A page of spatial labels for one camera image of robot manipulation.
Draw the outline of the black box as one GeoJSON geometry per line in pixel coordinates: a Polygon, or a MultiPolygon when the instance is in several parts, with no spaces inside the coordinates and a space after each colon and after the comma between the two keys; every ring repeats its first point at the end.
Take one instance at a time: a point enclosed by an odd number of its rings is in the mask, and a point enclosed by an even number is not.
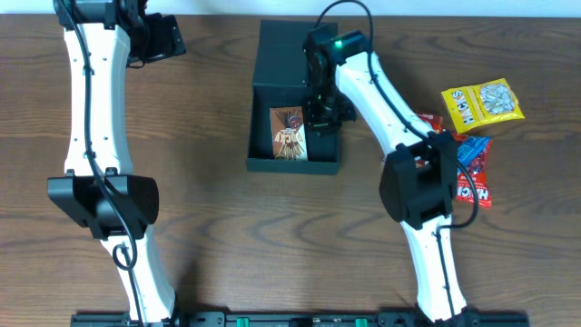
{"type": "Polygon", "coordinates": [[[311,95],[303,42],[308,21],[261,20],[252,79],[252,108],[246,167],[249,171],[334,175],[340,169],[340,136],[306,132],[307,159],[277,159],[273,152],[271,109],[298,109],[311,95]]]}

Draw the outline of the yellow Hacks candy bag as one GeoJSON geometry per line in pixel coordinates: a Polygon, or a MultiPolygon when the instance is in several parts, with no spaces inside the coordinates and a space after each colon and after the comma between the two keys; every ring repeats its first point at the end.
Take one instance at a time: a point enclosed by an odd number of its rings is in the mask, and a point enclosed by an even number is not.
{"type": "Polygon", "coordinates": [[[505,78],[449,88],[441,96],[459,134],[485,125],[525,118],[505,78]]]}

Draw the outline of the brown Pocky box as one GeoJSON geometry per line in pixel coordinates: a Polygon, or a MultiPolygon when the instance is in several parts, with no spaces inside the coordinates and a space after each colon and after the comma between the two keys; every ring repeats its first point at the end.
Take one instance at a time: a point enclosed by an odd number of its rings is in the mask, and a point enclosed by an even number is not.
{"type": "Polygon", "coordinates": [[[308,150],[302,108],[270,109],[272,152],[275,160],[307,161],[308,150]]]}

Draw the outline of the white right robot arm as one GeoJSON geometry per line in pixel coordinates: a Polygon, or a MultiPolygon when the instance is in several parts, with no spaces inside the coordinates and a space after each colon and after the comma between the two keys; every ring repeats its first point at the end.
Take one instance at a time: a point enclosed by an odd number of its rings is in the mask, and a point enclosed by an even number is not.
{"type": "Polygon", "coordinates": [[[307,126],[321,134],[361,117],[383,152],[379,195],[409,243],[417,306],[430,324],[455,326],[467,309],[450,234],[457,195],[458,147],[449,132],[420,119],[382,71],[371,41],[359,31],[335,35],[322,25],[303,43],[310,99],[307,126]]]}

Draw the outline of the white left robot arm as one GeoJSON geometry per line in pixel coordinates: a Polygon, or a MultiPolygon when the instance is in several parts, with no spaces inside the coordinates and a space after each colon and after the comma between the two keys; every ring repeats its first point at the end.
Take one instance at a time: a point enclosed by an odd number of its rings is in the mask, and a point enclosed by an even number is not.
{"type": "Polygon", "coordinates": [[[177,20],[146,2],[54,0],[72,78],[72,124],[64,174],[49,199],[89,230],[112,257],[126,292],[123,313],[77,313],[73,326],[187,326],[154,239],[159,190],[133,171],[125,126],[129,69],[186,52],[177,20]]]}

